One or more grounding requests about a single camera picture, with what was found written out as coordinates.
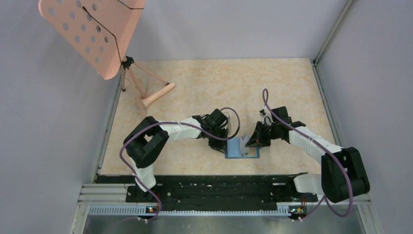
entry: black cable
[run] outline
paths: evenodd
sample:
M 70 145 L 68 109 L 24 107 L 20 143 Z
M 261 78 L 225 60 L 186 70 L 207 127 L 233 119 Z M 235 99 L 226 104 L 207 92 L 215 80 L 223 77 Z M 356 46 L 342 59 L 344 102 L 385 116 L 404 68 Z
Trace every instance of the black cable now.
M 106 29 L 106 31 L 108 31 L 110 34 L 112 34 L 112 36 L 115 38 L 116 47 L 117 47 L 117 54 L 119 55 L 120 65 L 122 65 L 122 59 L 121 59 L 121 57 L 120 57 L 119 46 L 118 46 L 118 44 L 117 44 L 117 39 L 116 39 L 115 34 L 113 34 L 111 31 L 109 31 L 109 29 L 107 29 L 105 26 L 103 26 L 103 24 L 101 24 L 97 19 L 95 19 L 95 18 L 89 13 L 89 11 L 86 10 L 86 7 L 82 6 L 82 8 L 83 8 L 83 10 L 86 11 L 86 13 L 89 14 L 89 16 L 90 16 L 92 19 L 94 19 L 98 24 L 100 24 L 100 26 L 102 26 L 104 29 Z
M 226 118 L 225 122 L 221 125 L 220 129 L 224 128 L 228 124 L 228 118 Z
M 124 5 L 125 7 L 131 9 L 131 10 L 143 10 L 143 8 L 130 8 L 128 5 L 124 4 L 123 2 L 121 2 L 120 0 L 117 0 L 118 2 L 120 2 L 122 5 Z
M 266 125 L 270 126 L 270 125 L 271 125 L 271 120 L 270 120 L 270 117 L 265 116 L 265 117 L 264 117 L 264 123 L 265 123 Z
M 238 113 L 237 113 L 234 109 L 232 109 L 231 107 L 224 107 L 224 108 L 222 108 L 220 111 L 222 112 L 222 110 L 231 110 L 231 111 L 234 112 L 234 114 L 237 116 L 238 128 L 237 128 L 237 130 L 235 131 L 235 133 L 234 133 L 232 136 L 228 137 L 228 140 L 229 140 L 229 139 L 233 139 L 233 138 L 238 134 L 238 132 L 240 131 L 240 126 L 241 126 L 240 117 L 239 117 Z

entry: tabletop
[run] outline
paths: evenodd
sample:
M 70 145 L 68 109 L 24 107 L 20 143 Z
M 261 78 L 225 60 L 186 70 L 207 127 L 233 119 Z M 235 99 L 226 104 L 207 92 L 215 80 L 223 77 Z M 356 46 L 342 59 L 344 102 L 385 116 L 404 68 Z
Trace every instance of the tabletop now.
M 261 121 L 262 91 L 269 91 L 269 106 L 286 106 L 293 121 L 301 121 L 314 133 L 334 142 L 314 72 L 308 58 L 208 59 L 140 62 L 176 87 L 152 103 L 146 115 L 156 120 L 183 120 L 192 115 L 210 114 L 214 109 L 234 108 L 241 119 L 238 137 L 252 135 Z M 150 77 L 133 68 L 144 84 Z M 153 79 L 149 90 L 163 84 Z M 101 175 L 129 175 L 120 160 L 125 137 L 143 115 L 126 81 L 117 105 Z M 233 133 L 236 117 L 229 112 Z M 272 140 L 260 149 L 260 158 L 225 159 L 210 149 L 207 139 L 169 142 L 154 163 L 156 175 L 274 175 L 300 172 L 320 173 L 320 165 L 301 149 L 283 140 Z

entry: white wall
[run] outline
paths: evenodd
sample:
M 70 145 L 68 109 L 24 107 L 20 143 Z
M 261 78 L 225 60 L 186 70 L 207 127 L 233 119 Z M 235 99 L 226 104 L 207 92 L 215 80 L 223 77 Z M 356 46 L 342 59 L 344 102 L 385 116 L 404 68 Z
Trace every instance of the white wall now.
M 0 234 L 68 233 L 116 85 L 40 16 L 37 0 L 0 1 Z
M 311 57 L 346 0 L 147 0 L 135 60 Z
M 358 1 L 320 73 L 385 233 L 412 233 L 413 1 Z

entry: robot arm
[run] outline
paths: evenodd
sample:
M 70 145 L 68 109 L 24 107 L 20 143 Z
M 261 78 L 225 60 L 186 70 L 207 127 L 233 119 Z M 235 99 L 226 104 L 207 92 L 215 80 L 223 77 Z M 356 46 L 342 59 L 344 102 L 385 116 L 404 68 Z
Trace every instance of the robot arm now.
M 162 121 L 156 121 L 152 116 L 144 118 L 123 143 L 125 144 L 144 128 L 158 122 Z M 156 185 L 153 175 L 153 163 L 167 142 L 187 138 L 208 138 L 208 144 L 212 149 L 220 152 L 225 150 L 225 141 L 216 140 L 202 133 L 199 129 L 181 124 L 191 124 L 214 136 L 226 138 L 228 135 L 228 129 L 226 128 L 228 118 L 218 109 L 215 109 L 210 115 L 192 116 L 177 122 L 178 124 L 163 124 L 150 128 L 126 147 L 126 152 L 131 159 L 131 165 L 136 171 L 136 175 L 148 188 Z M 147 191 L 140 183 L 137 182 L 137 184 L 144 192 Z
M 302 174 L 293 178 L 295 192 L 326 195 L 334 203 L 349 198 L 348 188 L 341 170 L 331 157 L 314 143 L 314 140 L 333 153 L 345 168 L 353 188 L 353 196 L 369 192 L 370 184 L 357 149 L 353 147 L 344 149 L 316 135 L 305 124 L 299 121 L 292 122 L 285 106 L 272 111 L 300 132 L 310 136 L 310 139 L 286 127 L 271 114 L 266 114 L 262 110 L 260 112 L 264 119 L 262 122 L 257 122 L 254 134 L 246 146 L 265 147 L 271 144 L 272 139 L 280 138 L 301 148 L 310 157 L 314 158 L 321 165 L 321 174 Z

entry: purple cable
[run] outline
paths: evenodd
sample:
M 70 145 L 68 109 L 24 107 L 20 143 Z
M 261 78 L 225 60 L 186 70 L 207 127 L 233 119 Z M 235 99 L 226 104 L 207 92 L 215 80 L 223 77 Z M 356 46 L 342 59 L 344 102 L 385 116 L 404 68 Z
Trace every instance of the purple cable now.
M 303 137 L 307 138 L 307 139 L 311 139 L 312 142 L 314 142 L 317 146 L 319 146 L 322 150 L 324 150 L 332 159 L 333 161 L 338 165 L 338 167 L 340 168 L 340 171 L 343 173 L 344 175 L 344 179 L 346 180 L 347 183 L 347 188 L 349 191 L 349 206 L 347 209 L 347 212 L 345 214 L 339 214 L 337 211 L 335 211 L 333 209 L 333 207 L 330 205 L 330 203 L 328 202 L 328 199 L 326 199 L 325 196 L 322 197 L 322 199 L 320 199 L 320 201 L 318 202 L 318 204 L 314 207 L 314 209 L 307 214 L 306 217 L 304 217 L 302 220 L 308 218 L 310 215 L 313 214 L 313 212 L 320 206 L 320 204 L 325 200 L 327 203 L 327 206 L 330 208 L 330 210 L 336 214 L 339 217 L 348 217 L 350 215 L 350 213 L 353 210 L 353 189 L 351 187 L 351 183 L 350 183 L 350 179 L 346 173 L 346 171 L 344 170 L 343 166 L 341 165 L 340 161 L 334 156 L 334 154 L 332 154 L 329 150 L 327 150 L 323 145 L 321 145 L 320 143 L 318 143 L 316 140 L 313 140 L 310 136 L 308 136 L 307 134 L 301 132 L 300 130 L 297 130 L 296 128 L 294 128 L 293 126 L 289 125 L 288 123 L 286 123 L 284 120 L 282 120 L 280 117 L 278 117 L 272 110 L 271 108 L 268 106 L 268 90 L 265 88 L 263 90 L 263 101 L 264 101 L 264 105 L 267 107 L 267 109 L 270 111 L 270 113 L 272 114 L 272 116 L 274 116 L 280 123 L 284 124 L 285 126 L 287 126 L 289 129 L 296 131 L 297 133 L 301 134 Z
M 142 130 L 139 131 L 137 134 L 133 135 L 133 136 L 122 146 L 122 148 L 120 149 L 120 152 L 119 152 L 120 159 L 132 170 L 133 176 L 134 176 L 135 179 L 138 181 L 138 183 L 139 183 L 143 188 L 145 188 L 145 189 L 158 201 L 159 210 L 156 212 L 155 216 L 153 216 L 152 218 L 150 218 L 150 219 L 148 220 L 148 222 L 151 221 L 151 220 L 153 220 L 154 218 L 156 218 L 156 217 L 159 215 L 159 213 L 160 213 L 161 210 L 162 210 L 162 202 L 161 202 L 161 200 L 158 198 L 158 196 L 157 196 L 154 192 L 152 192 L 148 187 L 145 186 L 144 183 L 142 183 L 142 181 L 139 179 L 139 177 L 136 176 L 136 171 L 135 171 L 135 169 L 123 158 L 122 153 L 123 153 L 123 151 L 125 150 L 125 148 L 126 148 L 133 140 L 135 140 L 136 138 L 138 138 L 141 134 L 143 134 L 144 132 L 146 132 L 148 129 L 153 128 L 153 127 L 155 127 L 155 126 L 164 125 L 164 124 L 174 124 L 174 125 L 179 125 L 179 124 L 181 124 L 181 125 L 185 125 L 185 126 L 189 126 L 189 127 L 198 129 L 198 130 L 200 130 L 201 132 L 205 133 L 206 135 L 208 135 L 208 136 L 210 136 L 210 137 L 212 137 L 212 138 L 215 138 L 215 139 L 217 139 L 217 140 L 229 140 L 229 139 L 235 137 L 235 135 L 238 133 L 239 128 L 240 128 L 241 121 L 240 121 L 240 117 L 238 116 L 238 113 L 237 113 L 234 109 L 232 109 L 231 107 L 224 107 L 224 108 L 222 108 L 220 111 L 226 110 L 226 109 L 233 111 L 234 114 L 237 116 L 237 119 L 238 119 L 238 129 L 237 129 L 237 131 L 235 132 L 235 134 L 234 134 L 233 136 L 229 137 L 229 138 L 221 138 L 221 137 L 214 136 L 214 135 L 212 135 L 211 133 L 205 131 L 204 129 L 202 129 L 202 128 L 198 127 L 198 126 L 195 126 L 195 125 L 193 125 L 193 124 L 190 124 L 190 123 L 158 122 L 158 123 L 154 123 L 154 124 L 149 125 L 148 127 L 144 128 L 144 129 L 142 129 Z M 121 223 L 121 222 L 126 221 L 126 220 L 129 220 L 129 219 L 130 219 L 130 218 L 122 219 L 122 220 L 120 220 L 119 222 L 117 222 L 116 224 Z

